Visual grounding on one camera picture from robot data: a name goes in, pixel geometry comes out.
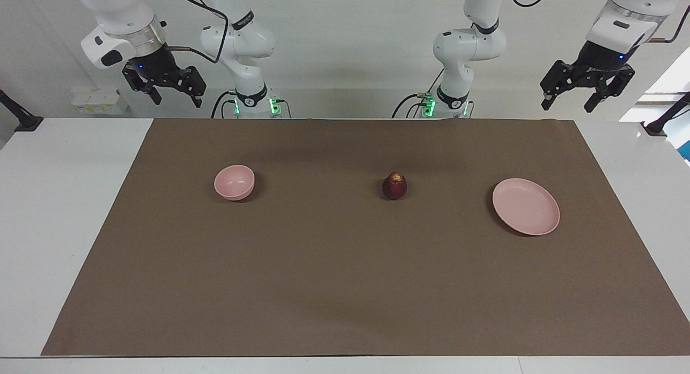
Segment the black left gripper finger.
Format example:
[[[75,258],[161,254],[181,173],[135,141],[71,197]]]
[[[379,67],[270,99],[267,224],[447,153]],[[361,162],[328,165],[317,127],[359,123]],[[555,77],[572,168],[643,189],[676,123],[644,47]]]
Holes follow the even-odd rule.
[[[593,112],[602,101],[621,95],[635,73],[633,67],[622,67],[611,71],[591,69],[587,72],[585,82],[595,91],[586,101],[585,111]]]
[[[572,79],[572,70],[574,67],[562,60],[554,62],[549,71],[542,78],[541,89],[544,99],[541,107],[544,110],[549,110],[555,99],[569,90],[576,88],[574,80]]]

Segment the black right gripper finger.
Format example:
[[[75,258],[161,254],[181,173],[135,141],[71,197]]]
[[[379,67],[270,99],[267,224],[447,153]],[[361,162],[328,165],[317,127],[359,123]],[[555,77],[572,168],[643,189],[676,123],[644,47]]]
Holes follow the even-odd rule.
[[[195,107],[201,107],[206,84],[197,67],[177,69],[173,74],[174,89],[187,95]]]
[[[123,67],[123,76],[133,91],[147,95],[156,106],[161,104],[162,97],[158,93],[154,83],[152,81],[143,80],[135,67],[126,63]]]

